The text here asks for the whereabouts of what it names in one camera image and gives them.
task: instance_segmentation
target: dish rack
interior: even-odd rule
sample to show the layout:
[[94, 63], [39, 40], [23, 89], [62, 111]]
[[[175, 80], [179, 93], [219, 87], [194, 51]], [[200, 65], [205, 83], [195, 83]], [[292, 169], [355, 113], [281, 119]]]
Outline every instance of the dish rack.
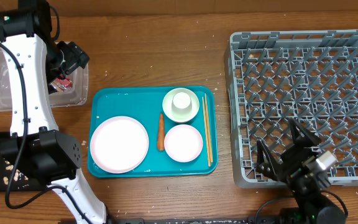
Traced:
[[239, 187], [283, 186], [256, 172], [256, 140], [280, 161], [288, 118], [322, 139], [312, 150], [336, 156], [332, 184], [358, 185], [358, 30], [236, 32], [224, 60]]

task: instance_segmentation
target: blue tray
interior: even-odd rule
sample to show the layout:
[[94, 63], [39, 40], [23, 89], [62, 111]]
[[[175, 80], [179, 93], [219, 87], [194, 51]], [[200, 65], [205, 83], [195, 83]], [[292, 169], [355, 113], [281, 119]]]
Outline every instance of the blue tray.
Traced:
[[[162, 112], [162, 100], [170, 90], [178, 87], [187, 88], [196, 93], [200, 101], [200, 110], [194, 119], [187, 124], [195, 127], [203, 137], [203, 150], [191, 162], [177, 162], [168, 154], [157, 149], [158, 121]], [[105, 120], [115, 116], [128, 116], [143, 124], [149, 135], [149, 151], [143, 162], [134, 170], [124, 174], [112, 174], [99, 168], [93, 161], [90, 146], [88, 150], [88, 170], [95, 177], [163, 177], [174, 175], [209, 174], [218, 164], [218, 144], [216, 142], [216, 118], [214, 95], [204, 86], [178, 86], [178, 87], [137, 87], [137, 88], [107, 88], [100, 90], [93, 98], [91, 128], [89, 142], [94, 130]], [[208, 97], [209, 122], [211, 126], [211, 140], [213, 163], [208, 167], [206, 153], [205, 128], [203, 117], [204, 94]], [[164, 115], [165, 133], [177, 125]]]

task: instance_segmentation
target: transparent bin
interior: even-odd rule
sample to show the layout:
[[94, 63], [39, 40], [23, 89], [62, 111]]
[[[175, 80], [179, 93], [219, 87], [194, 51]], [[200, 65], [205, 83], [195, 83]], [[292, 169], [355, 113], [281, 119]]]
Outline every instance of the transparent bin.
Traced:
[[[64, 92], [50, 94], [49, 99], [50, 106], [52, 108], [62, 106], [78, 106], [83, 105], [86, 102], [89, 83], [88, 65], [86, 65], [85, 69], [78, 67], [67, 77], [73, 82], [73, 87]], [[12, 110], [12, 98], [9, 73], [4, 54], [0, 48], [0, 111], [10, 110]]]

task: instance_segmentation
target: black cable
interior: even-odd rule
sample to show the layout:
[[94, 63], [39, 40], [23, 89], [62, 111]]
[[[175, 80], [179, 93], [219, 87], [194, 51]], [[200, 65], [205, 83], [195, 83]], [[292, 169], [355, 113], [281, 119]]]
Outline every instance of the black cable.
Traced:
[[7, 48], [5, 47], [3, 44], [0, 43], [0, 48], [4, 49], [6, 51], [7, 54], [9, 54], [9, 56], [13, 59], [17, 71], [19, 72], [19, 78], [20, 78], [20, 83], [21, 83], [21, 90], [22, 90], [22, 101], [23, 101], [23, 121], [24, 121], [24, 129], [23, 129], [23, 138], [22, 138], [22, 143], [20, 145], [19, 148], [19, 152], [17, 153], [17, 157], [15, 160], [15, 164], [13, 165], [13, 169], [12, 169], [12, 174], [9, 178], [8, 181], [8, 185], [7, 185], [7, 189], [6, 189], [6, 194], [5, 194], [5, 204], [8, 208], [11, 209], [18, 209], [18, 208], [22, 208], [28, 204], [30, 204], [31, 202], [33, 202], [35, 199], [39, 198], [41, 195], [45, 194], [46, 192], [53, 190], [53, 189], [60, 189], [62, 190], [63, 193], [65, 193], [67, 195], [67, 197], [71, 200], [72, 204], [74, 205], [75, 209], [77, 210], [77, 212], [81, 215], [82, 219], [84, 219], [85, 221], [87, 221], [88, 223], [91, 223], [91, 221], [88, 219], [88, 217], [86, 217], [84, 215], [83, 212], [81, 212], [81, 209], [79, 208], [79, 206], [77, 205], [77, 203], [75, 202], [74, 198], [71, 196], [71, 194], [69, 193], [69, 191], [67, 191], [66, 188], [62, 187], [62, 186], [52, 186], [52, 187], [48, 187], [46, 189], [44, 189], [43, 191], [39, 192], [38, 194], [34, 195], [32, 198], [28, 199], [26, 202], [20, 204], [20, 205], [12, 205], [9, 201], [9, 196], [11, 194], [11, 188], [12, 188], [12, 182], [17, 170], [17, 165], [20, 162], [20, 158], [22, 157], [22, 154], [24, 152], [24, 145], [26, 142], [26, 138], [27, 138], [27, 133], [28, 133], [28, 128], [29, 128], [29, 119], [28, 119], [28, 115], [27, 115], [27, 96], [26, 96], [26, 92], [25, 92], [25, 85], [24, 85], [24, 76], [23, 76], [23, 71], [22, 71], [22, 67], [19, 63], [19, 61], [17, 61], [15, 55]]
[[57, 39], [59, 39], [59, 35], [60, 35], [60, 20], [59, 20], [59, 14], [57, 14], [57, 10], [56, 10], [53, 6], [49, 5], [49, 7], [51, 8], [51, 10], [52, 10], [52, 11], [55, 13], [55, 15], [56, 15], [56, 20], [57, 20], [56, 34], [55, 34], [54, 37], [52, 37], [52, 40], [53, 40], [53, 41], [56, 41]]
[[338, 202], [342, 205], [343, 211], [345, 213], [345, 218], [347, 218], [347, 216], [349, 215], [349, 212], [347, 211], [346, 205], [342, 201], [342, 199], [338, 195], [336, 195], [336, 194], [334, 194], [332, 192], [329, 192], [328, 190], [322, 190], [321, 192], [324, 192], [324, 193], [327, 193], [327, 194], [330, 194], [330, 195], [334, 196], [334, 198], [336, 198], [336, 200], [338, 200]]
[[276, 202], [276, 201], [281, 200], [281, 199], [286, 199], [286, 198], [293, 198], [293, 196], [282, 196], [282, 197], [273, 198], [273, 199], [270, 199], [267, 202], [265, 202], [263, 205], [261, 205], [259, 207], [259, 209], [256, 211], [255, 218], [254, 218], [254, 223], [258, 224], [257, 219], [258, 219], [259, 213], [262, 211], [262, 209], [264, 209], [264, 207], [266, 205], [268, 205], [270, 203], [273, 203], [273, 202]]

